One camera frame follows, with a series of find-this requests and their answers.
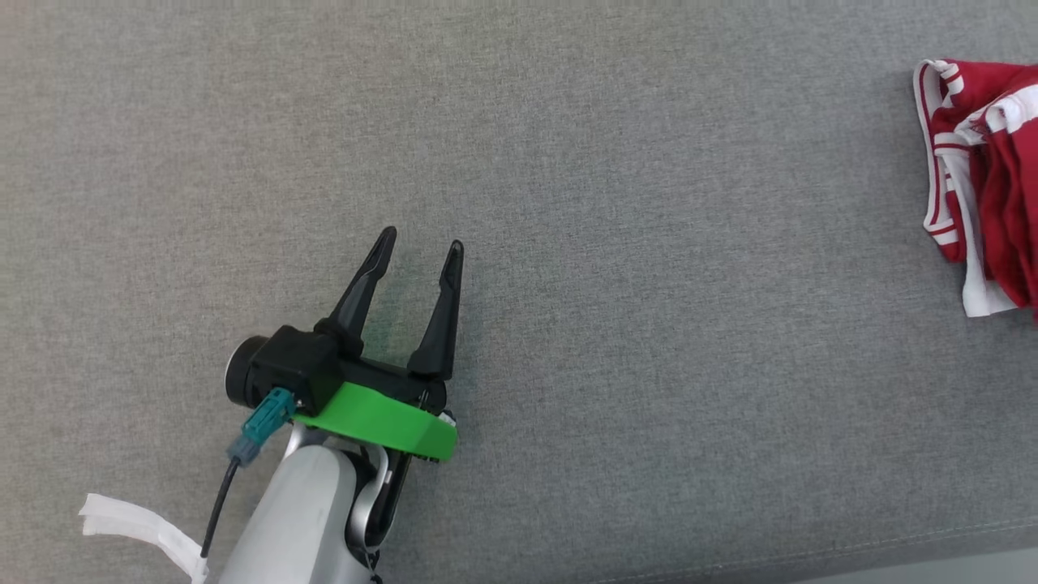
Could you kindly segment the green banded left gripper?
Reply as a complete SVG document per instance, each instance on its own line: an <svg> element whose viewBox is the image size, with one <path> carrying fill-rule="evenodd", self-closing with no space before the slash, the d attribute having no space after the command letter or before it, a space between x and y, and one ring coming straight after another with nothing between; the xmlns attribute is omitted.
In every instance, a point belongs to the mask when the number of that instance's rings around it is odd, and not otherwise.
<svg viewBox="0 0 1038 584"><path fill-rule="evenodd" d="M392 259L394 243L397 228L387 226L330 315L316 322L315 332L330 337L342 359L363 352L371 300ZM455 367L464 258L464 244L453 240L439 276L439 295L408 371L370 359L342 363L345 382L330 402L317 415L294 414L294 421L430 461L449 461L457 429L441 414L446 410L446 380Z"/></svg>

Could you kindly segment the red jersey with black number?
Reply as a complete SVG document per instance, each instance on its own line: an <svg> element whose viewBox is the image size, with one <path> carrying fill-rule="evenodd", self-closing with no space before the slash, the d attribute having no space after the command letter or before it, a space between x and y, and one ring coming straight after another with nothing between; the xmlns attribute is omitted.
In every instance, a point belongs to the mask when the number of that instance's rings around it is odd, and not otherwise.
<svg viewBox="0 0 1038 584"><path fill-rule="evenodd" d="M924 229L951 263L965 261L963 214L948 200L946 172L939 169L937 149L951 145L943 135L952 134L972 112L983 110L1002 95L1013 81L1034 74L1038 63L964 62L924 59L913 71L913 98L927 152L929 192Z"/></svg>

